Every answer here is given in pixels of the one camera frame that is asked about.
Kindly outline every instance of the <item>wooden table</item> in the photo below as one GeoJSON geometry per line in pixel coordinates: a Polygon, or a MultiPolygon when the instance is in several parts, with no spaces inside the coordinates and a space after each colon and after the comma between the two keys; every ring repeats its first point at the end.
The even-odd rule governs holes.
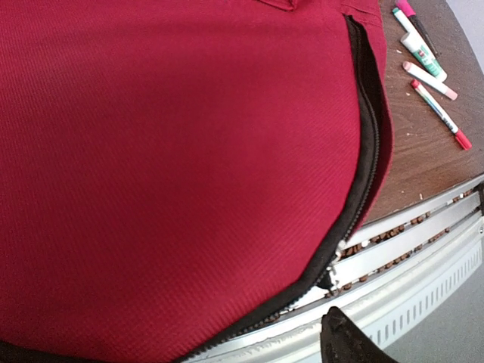
{"type": "Polygon", "coordinates": [[[451,101],[427,87],[473,143],[462,150],[447,127],[410,86],[403,61],[418,63],[400,38],[405,30],[391,10],[394,0],[380,2],[388,61],[386,90],[395,127],[395,153],[386,184],[368,221],[387,216],[484,173],[484,75],[464,31],[445,0],[411,5],[441,53],[445,83],[458,94],[451,101]]]}

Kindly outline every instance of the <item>white marker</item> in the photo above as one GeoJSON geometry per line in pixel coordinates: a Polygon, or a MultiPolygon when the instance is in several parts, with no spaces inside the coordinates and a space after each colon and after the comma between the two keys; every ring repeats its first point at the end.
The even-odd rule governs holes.
{"type": "Polygon", "coordinates": [[[457,93],[452,91],[448,86],[444,85],[440,82],[436,77],[430,75],[429,73],[425,72],[420,67],[416,66],[412,62],[403,62],[403,69],[409,72],[413,77],[418,78],[420,81],[425,82],[427,85],[434,87],[440,93],[446,95],[451,100],[455,100],[457,98],[457,93]]]}
{"type": "Polygon", "coordinates": [[[407,16],[403,13],[403,11],[401,11],[400,9],[398,8],[394,8],[392,10],[393,12],[393,15],[395,15],[396,19],[400,22],[400,24],[403,26],[403,28],[405,30],[407,30],[407,33],[415,33],[415,34],[418,34],[418,36],[420,36],[420,33],[417,31],[417,29],[415,29],[415,26],[414,24],[412,24],[410,22],[410,20],[407,18],[407,16]]]}
{"type": "Polygon", "coordinates": [[[436,101],[434,97],[418,82],[416,79],[411,81],[411,86],[415,89],[415,91],[429,104],[430,108],[439,115],[440,119],[444,122],[444,124],[448,127],[449,130],[454,134],[455,139],[458,143],[462,146],[464,150],[469,150],[472,147],[469,139],[464,135],[464,133],[457,127],[454,121],[452,121],[451,117],[445,112],[442,106],[439,105],[439,102],[436,101]]]}

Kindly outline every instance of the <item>marker cap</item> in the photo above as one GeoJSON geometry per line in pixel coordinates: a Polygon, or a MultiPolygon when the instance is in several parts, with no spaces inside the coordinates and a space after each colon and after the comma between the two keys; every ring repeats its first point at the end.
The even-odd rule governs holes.
{"type": "Polygon", "coordinates": [[[457,134],[455,134],[455,138],[457,139],[459,144],[461,144],[464,150],[471,149],[472,144],[470,143],[469,139],[466,138],[466,135],[464,135],[464,133],[461,130],[457,131],[457,134]]]}
{"type": "Polygon", "coordinates": [[[410,82],[410,84],[413,88],[417,88],[421,83],[414,79],[410,82]]]}
{"type": "Polygon", "coordinates": [[[421,47],[421,40],[420,36],[417,33],[409,32],[402,37],[400,40],[402,44],[411,52],[414,53],[420,50],[421,47]]]}
{"type": "Polygon", "coordinates": [[[415,10],[411,8],[410,4],[407,2],[407,0],[396,0],[395,5],[403,11],[403,14],[405,14],[407,17],[412,17],[415,15],[415,10]]]}

